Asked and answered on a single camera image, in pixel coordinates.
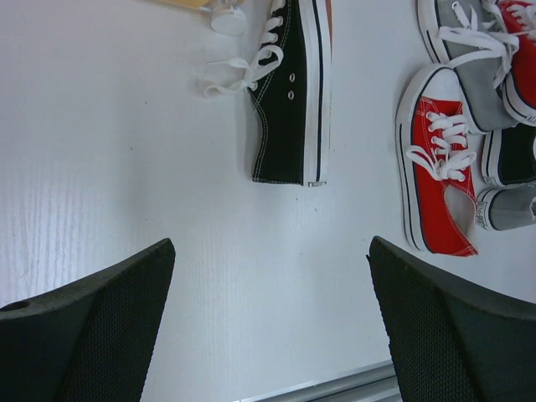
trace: sneaker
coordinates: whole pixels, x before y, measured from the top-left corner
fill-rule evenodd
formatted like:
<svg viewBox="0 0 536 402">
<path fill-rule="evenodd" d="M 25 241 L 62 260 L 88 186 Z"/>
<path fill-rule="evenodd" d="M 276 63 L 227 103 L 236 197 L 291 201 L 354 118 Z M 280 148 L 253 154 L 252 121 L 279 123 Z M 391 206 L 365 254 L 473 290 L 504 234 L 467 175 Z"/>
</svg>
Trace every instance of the sneaker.
<svg viewBox="0 0 536 402">
<path fill-rule="evenodd" d="M 486 136 L 482 176 L 497 187 L 536 181 L 536 128 L 519 124 Z"/>
<path fill-rule="evenodd" d="M 518 121 L 536 126 L 536 4 L 498 3 L 509 33 L 519 36 L 519 51 L 502 89 L 506 110 Z"/>
<path fill-rule="evenodd" d="M 458 74 L 470 133 L 515 126 L 496 88 L 510 69 L 518 38 L 485 28 L 481 0 L 418 0 L 420 31 L 431 58 Z"/>
<path fill-rule="evenodd" d="M 433 64 L 410 82 L 396 114 L 405 234 L 412 247 L 475 255 L 476 197 L 456 72 Z"/>
<path fill-rule="evenodd" d="M 536 188 L 488 189 L 478 195 L 477 223 L 509 230 L 536 223 Z"/>
<path fill-rule="evenodd" d="M 261 48 L 230 87 L 248 88 L 261 125 L 253 180 L 318 186 L 326 182 L 331 115 L 331 0 L 275 0 Z"/>
</svg>

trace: white table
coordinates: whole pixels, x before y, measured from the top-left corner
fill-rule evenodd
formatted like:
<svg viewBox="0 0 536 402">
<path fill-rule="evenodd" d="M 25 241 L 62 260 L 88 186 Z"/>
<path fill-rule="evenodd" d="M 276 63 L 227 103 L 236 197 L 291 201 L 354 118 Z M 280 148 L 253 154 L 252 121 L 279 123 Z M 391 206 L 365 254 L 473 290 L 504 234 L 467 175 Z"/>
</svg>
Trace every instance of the white table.
<svg viewBox="0 0 536 402">
<path fill-rule="evenodd" d="M 233 39 L 143 0 L 0 0 L 0 305 L 171 237 L 147 401 L 235 400 L 389 358 L 365 254 L 373 235 L 406 247 L 393 124 L 429 62 L 414 1 L 334 1 L 323 188 L 252 183 L 247 96 L 196 89 L 207 61 L 253 54 L 268 6 L 246 3 L 254 28 Z M 536 302 L 534 229 L 478 230 L 471 259 L 418 256 Z"/>
</svg>

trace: stitching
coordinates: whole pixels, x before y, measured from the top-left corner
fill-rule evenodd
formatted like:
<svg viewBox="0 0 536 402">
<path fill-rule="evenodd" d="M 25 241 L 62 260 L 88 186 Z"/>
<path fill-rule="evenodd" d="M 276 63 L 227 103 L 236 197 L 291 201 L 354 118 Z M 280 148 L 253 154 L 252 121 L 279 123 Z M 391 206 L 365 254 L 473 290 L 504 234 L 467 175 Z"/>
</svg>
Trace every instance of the stitching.
<svg viewBox="0 0 536 402">
<path fill-rule="evenodd" d="M 265 178 L 253 178 L 253 181 L 256 183 L 270 183 L 270 184 L 299 184 L 302 185 L 299 182 L 277 182 L 275 180 L 266 180 Z"/>
<path fill-rule="evenodd" d="M 250 94 L 250 96 L 251 98 L 255 99 L 255 97 L 252 94 Z M 255 164 L 255 171 L 253 172 L 253 178 L 258 178 L 260 175 L 260 167 L 265 158 L 266 144 L 268 142 L 268 121 L 266 118 L 266 113 L 260 104 L 257 105 L 256 110 L 260 118 L 260 122 L 262 124 L 262 135 L 260 139 L 259 155 L 257 156 L 257 162 Z"/>
<path fill-rule="evenodd" d="M 434 111 L 435 113 L 440 112 L 433 100 L 425 98 L 423 96 L 420 101 L 422 102 L 422 105 L 421 105 L 422 109 L 420 107 L 418 107 L 418 110 L 422 110 L 422 112 L 418 111 L 417 112 L 418 115 L 425 116 L 426 113 L 428 111 L 430 111 L 430 110 Z M 462 105 L 458 106 L 458 112 L 460 112 L 461 109 L 462 109 Z M 426 120 L 422 119 L 421 121 L 422 121 L 421 122 L 422 130 L 427 131 L 428 127 L 426 126 Z M 425 138 L 426 138 L 426 143 L 425 143 L 426 144 L 426 151 L 428 151 L 428 152 L 433 152 L 433 150 L 432 150 L 432 145 L 433 144 L 431 143 L 431 137 L 433 137 L 433 136 L 425 136 Z M 469 186 L 469 182 L 471 181 L 470 178 L 472 178 L 472 176 L 467 175 L 467 179 L 466 179 L 467 187 Z M 447 181 L 441 181 L 440 185 L 442 187 L 443 199 L 445 199 L 446 188 L 448 186 L 450 186 L 450 185 L 453 185 L 453 184 L 449 180 L 448 182 Z M 470 196 L 470 198 L 472 199 L 472 202 L 475 203 L 474 196 L 472 196 L 472 197 Z M 445 203 L 445 209 L 446 209 L 446 217 L 448 218 L 449 223 L 451 224 L 451 229 L 454 230 L 454 232 L 457 235 L 457 237 L 461 240 L 461 242 L 465 246 L 465 249 L 459 250 L 456 253 L 454 253 L 453 255 L 464 255 L 467 251 L 476 252 L 477 249 L 471 244 L 469 239 L 461 232 L 460 228 L 458 227 L 458 225 L 456 224 L 456 222 L 452 218 L 450 211 L 446 207 L 446 203 Z"/>
<path fill-rule="evenodd" d="M 292 0 L 288 2 L 288 19 L 286 20 L 285 32 L 283 33 L 283 39 L 281 40 L 282 49 L 285 48 L 286 39 L 288 38 L 288 33 L 290 32 L 291 15 L 292 15 Z M 260 175 L 260 168 L 265 159 L 266 143 L 268 142 L 268 119 L 266 117 L 266 113 L 264 109 L 260 105 L 260 102 L 262 101 L 262 98 L 264 97 L 266 91 L 268 90 L 268 86 L 271 83 L 271 79 L 273 78 L 275 72 L 276 70 L 272 71 L 270 75 L 268 76 L 268 78 L 265 80 L 265 83 L 262 85 L 258 98 L 255 98 L 253 93 L 250 91 L 250 96 L 254 100 L 253 106 L 257 110 L 259 118 L 262 123 L 262 136 L 260 140 L 260 150 L 259 150 L 259 156 L 257 157 L 257 162 L 255 164 L 255 171 L 253 172 L 253 179 L 258 178 Z"/>
<path fill-rule="evenodd" d="M 286 20 L 285 32 L 283 33 L 283 39 L 281 40 L 281 49 L 283 50 L 285 48 L 286 39 L 288 38 L 288 34 L 291 30 L 291 19 L 292 19 L 292 0 L 287 0 L 287 3 L 288 3 L 288 19 Z M 264 97 L 266 91 L 268 90 L 268 86 L 271 83 L 271 79 L 274 77 L 275 73 L 276 73 L 276 70 L 272 71 L 266 78 L 265 83 L 262 85 L 262 88 L 260 89 L 260 93 L 259 93 L 259 98 L 257 98 L 259 103 L 262 101 L 262 98 Z"/>
</svg>

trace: black canvas upper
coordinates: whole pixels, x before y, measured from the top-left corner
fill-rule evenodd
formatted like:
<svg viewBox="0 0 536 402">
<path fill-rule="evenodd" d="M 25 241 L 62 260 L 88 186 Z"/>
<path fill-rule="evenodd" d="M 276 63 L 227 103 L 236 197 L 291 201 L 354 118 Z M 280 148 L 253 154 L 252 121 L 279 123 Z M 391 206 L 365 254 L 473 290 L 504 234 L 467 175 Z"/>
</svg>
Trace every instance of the black canvas upper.
<svg viewBox="0 0 536 402">
<path fill-rule="evenodd" d="M 498 173 L 501 182 L 523 184 L 536 180 L 533 145 L 536 129 L 524 124 L 502 130 Z"/>
<path fill-rule="evenodd" d="M 283 17 L 283 24 L 271 30 L 278 36 L 274 45 L 283 50 L 283 60 L 250 90 L 262 130 L 253 171 L 256 182 L 303 184 L 307 59 L 298 3 L 287 0 L 272 15 Z"/>
</svg>

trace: black mesh object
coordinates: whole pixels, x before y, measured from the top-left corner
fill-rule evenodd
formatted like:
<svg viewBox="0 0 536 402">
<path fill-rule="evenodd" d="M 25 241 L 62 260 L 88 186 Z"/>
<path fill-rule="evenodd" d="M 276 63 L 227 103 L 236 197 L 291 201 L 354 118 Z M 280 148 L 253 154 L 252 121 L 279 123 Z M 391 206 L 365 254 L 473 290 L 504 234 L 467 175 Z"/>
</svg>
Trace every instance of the black mesh object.
<svg viewBox="0 0 536 402">
<path fill-rule="evenodd" d="M 139 400 L 174 259 L 171 241 L 163 240 L 111 268 L 0 310 L 0 343 L 11 347 L 0 359 L 0 374 L 7 375 L 0 376 L 2 397 Z"/>
<path fill-rule="evenodd" d="M 535 305 L 380 238 L 369 262 L 404 400 L 536 400 Z"/>
</svg>

